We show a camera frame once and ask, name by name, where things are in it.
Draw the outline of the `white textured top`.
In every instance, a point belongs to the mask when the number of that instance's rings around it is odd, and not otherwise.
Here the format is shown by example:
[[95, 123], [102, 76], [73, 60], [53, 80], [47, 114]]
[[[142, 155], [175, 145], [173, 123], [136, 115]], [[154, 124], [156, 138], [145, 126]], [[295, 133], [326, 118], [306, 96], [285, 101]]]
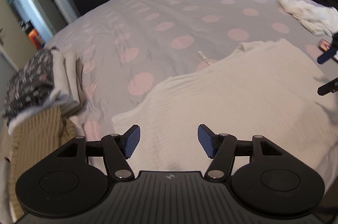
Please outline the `white textured top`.
[[205, 124], [240, 140], [263, 135], [315, 169], [337, 176], [337, 96], [319, 96], [327, 81], [301, 50], [282, 39], [242, 42], [204, 70], [159, 83], [135, 109], [112, 118], [124, 133], [139, 125], [134, 171], [205, 171], [197, 138]]

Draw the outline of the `smartphone with lit screen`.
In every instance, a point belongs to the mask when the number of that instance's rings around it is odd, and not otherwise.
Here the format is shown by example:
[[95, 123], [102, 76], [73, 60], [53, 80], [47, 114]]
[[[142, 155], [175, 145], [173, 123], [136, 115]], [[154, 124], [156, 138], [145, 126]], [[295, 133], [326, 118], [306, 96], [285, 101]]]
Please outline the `smartphone with lit screen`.
[[327, 52], [331, 48], [331, 43], [329, 41], [321, 39], [318, 43], [318, 48], [323, 52]]

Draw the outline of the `crumpled white garment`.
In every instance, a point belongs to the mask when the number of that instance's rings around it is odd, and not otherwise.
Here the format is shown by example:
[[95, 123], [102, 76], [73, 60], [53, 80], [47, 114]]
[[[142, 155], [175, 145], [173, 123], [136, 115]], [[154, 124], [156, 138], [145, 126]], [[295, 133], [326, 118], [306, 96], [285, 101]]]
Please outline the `crumpled white garment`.
[[315, 6], [304, 0], [278, 0], [284, 11], [292, 15], [315, 36], [333, 36], [337, 33], [337, 9]]

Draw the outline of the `white folded sweatshirt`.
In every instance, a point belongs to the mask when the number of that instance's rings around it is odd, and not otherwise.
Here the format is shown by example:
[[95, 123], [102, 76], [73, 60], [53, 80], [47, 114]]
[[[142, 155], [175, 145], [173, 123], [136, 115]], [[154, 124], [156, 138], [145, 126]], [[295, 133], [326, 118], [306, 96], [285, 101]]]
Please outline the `white folded sweatshirt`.
[[8, 133], [10, 136], [13, 135], [14, 129], [25, 120], [47, 108], [64, 104], [69, 98], [69, 87], [67, 73], [64, 66], [64, 57], [62, 53], [56, 49], [53, 49], [51, 53], [53, 55], [53, 76], [55, 87], [41, 106], [29, 107], [9, 122]]

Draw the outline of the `small white label tag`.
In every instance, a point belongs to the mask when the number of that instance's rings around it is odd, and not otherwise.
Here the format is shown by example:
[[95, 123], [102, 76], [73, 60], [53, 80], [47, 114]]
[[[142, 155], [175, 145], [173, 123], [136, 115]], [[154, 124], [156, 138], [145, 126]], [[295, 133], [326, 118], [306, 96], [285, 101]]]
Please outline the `small white label tag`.
[[198, 51], [198, 55], [208, 66], [212, 65], [212, 62], [201, 51]]

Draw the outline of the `brown striped folded garment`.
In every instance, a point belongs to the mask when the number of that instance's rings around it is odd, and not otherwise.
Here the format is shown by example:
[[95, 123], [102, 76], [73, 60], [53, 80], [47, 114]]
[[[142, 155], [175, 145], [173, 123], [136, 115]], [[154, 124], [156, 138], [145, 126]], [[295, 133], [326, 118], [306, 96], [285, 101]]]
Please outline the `brown striped folded garment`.
[[14, 221], [23, 216], [15, 194], [19, 177], [76, 135], [76, 125], [61, 116], [58, 106], [35, 114], [14, 129], [9, 173], [10, 216]]

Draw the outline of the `beige folded garment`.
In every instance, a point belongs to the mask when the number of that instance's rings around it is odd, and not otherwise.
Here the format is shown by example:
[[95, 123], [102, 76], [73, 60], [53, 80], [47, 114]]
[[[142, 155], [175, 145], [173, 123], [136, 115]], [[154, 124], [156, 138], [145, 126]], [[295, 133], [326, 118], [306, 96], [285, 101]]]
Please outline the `beige folded garment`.
[[68, 80], [69, 98], [60, 109], [64, 116], [69, 117], [80, 111], [85, 102], [85, 95], [81, 86], [83, 64], [75, 52], [68, 52], [65, 55], [64, 66]]

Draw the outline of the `black floral folded garment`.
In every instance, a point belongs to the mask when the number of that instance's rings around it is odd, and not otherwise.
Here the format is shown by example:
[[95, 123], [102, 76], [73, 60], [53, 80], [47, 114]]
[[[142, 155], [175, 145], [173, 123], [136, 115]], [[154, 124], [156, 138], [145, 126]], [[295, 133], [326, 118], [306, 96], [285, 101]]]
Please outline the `black floral folded garment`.
[[1, 116], [10, 122], [23, 110], [41, 106], [54, 87], [53, 54], [41, 49], [7, 82]]

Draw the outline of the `grey pink-dotted bedspread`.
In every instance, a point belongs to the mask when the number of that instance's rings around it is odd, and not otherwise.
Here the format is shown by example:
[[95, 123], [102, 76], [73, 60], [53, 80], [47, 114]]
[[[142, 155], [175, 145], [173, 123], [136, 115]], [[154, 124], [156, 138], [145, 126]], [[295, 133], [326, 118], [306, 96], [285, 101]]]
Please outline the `grey pink-dotted bedspread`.
[[166, 78], [201, 71], [240, 42], [284, 38], [312, 59], [320, 38], [278, 0], [111, 0], [48, 41], [83, 64], [85, 107], [77, 125], [90, 141], [113, 132], [112, 117], [141, 103]]

